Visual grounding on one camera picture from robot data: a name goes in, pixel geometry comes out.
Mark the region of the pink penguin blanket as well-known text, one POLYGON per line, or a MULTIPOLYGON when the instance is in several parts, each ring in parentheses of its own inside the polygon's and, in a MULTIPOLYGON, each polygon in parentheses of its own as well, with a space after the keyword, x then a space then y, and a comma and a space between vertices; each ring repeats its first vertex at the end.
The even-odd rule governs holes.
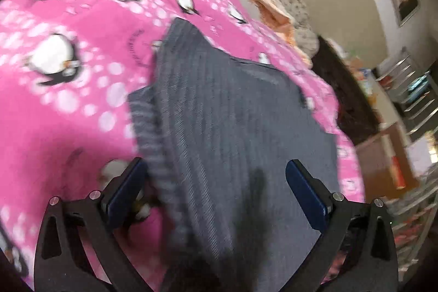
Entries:
POLYGON ((298 84, 335 140, 341 192, 364 200, 335 93, 242 1, 2 0, 1 250, 27 284, 48 200, 81 199, 138 154, 128 94, 152 82, 155 47, 177 17, 215 47, 274 64, 298 84))

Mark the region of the dark carved wooden headboard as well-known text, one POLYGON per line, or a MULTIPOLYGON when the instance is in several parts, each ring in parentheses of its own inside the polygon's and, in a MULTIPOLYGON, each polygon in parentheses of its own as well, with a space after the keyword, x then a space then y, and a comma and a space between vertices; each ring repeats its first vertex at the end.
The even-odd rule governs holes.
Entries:
POLYGON ((333 88, 338 100, 337 124, 357 146, 379 132, 379 122, 359 84, 335 50, 321 36, 318 41, 318 52, 312 57, 313 72, 333 88))

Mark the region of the grey pinstriped suit jacket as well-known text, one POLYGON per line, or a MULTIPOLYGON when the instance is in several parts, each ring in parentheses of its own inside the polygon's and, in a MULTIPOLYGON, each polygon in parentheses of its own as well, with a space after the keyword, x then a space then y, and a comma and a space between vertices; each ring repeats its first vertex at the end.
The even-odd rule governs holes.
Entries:
POLYGON ((128 101, 170 222, 168 260, 203 257, 226 291, 280 290, 318 239, 287 163, 337 190, 335 136, 284 73, 213 47, 188 21, 173 21, 155 59, 154 83, 128 101))

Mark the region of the metal shelf rack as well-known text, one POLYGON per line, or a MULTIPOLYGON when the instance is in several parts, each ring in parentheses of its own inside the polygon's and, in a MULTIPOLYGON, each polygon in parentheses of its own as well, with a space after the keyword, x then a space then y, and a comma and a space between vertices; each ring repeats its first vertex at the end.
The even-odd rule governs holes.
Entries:
POLYGON ((403 47, 392 59, 372 69, 377 83, 386 92, 406 136, 416 141, 425 134, 437 137, 437 82, 431 71, 422 69, 403 47))

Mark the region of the peach orange cloth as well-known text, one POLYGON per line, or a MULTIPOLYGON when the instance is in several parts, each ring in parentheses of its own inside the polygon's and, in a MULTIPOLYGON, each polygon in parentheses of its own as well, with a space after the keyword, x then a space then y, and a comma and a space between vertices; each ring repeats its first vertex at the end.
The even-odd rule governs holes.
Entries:
POLYGON ((308 67, 313 66, 310 57, 302 51, 295 41, 294 20, 287 12, 283 11, 272 0, 250 0, 260 14, 263 24, 269 27, 279 38, 293 48, 301 58, 302 62, 308 67))

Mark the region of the brown wooden cabinet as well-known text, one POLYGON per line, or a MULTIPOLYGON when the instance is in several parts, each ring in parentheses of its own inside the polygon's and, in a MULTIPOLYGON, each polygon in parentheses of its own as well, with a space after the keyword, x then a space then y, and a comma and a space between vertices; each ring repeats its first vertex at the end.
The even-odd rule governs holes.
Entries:
POLYGON ((399 199, 419 186, 397 123, 356 146, 365 201, 399 199))

